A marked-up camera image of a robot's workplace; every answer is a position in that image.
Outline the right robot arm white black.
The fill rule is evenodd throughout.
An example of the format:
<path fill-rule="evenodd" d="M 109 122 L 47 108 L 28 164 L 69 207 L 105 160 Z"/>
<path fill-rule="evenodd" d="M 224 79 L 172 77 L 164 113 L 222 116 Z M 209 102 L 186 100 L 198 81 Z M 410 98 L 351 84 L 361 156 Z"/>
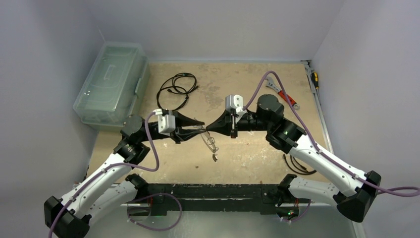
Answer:
<path fill-rule="evenodd" d="M 278 186 L 279 204 L 309 199 L 336 207 L 351 221 L 364 220 L 378 194 L 365 182 L 379 186 L 377 172 L 359 170 L 312 142 L 303 128 L 284 117 L 284 106 L 274 95 L 260 96 L 255 112 L 243 110 L 242 105 L 240 95 L 227 96 L 225 111 L 206 129 L 231 138 L 240 131 L 266 131 L 265 139 L 274 149 L 302 160 L 328 179 L 319 182 L 288 174 Z"/>

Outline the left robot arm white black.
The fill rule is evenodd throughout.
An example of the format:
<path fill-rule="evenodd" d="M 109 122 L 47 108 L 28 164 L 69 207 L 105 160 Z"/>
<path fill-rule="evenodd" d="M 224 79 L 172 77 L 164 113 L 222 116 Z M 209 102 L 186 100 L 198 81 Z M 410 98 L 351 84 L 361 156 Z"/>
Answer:
<path fill-rule="evenodd" d="M 44 203 L 48 237 L 82 238 L 90 222 L 112 206 L 133 200 L 146 200 L 148 190 L 141 178 L 134 176 L 111 188 L 116 180 L 137 168 L 148 172 L 159 169 L 159 157 L 154 140 L 172 139 L 176 144 L 205 132 L 204 122 L 180 112 L 156 109 L 146 118 L 130 115 L 120 133 L 122 139 L 104 163 L 83 182 L 61 198 L 51 196 Z"/>

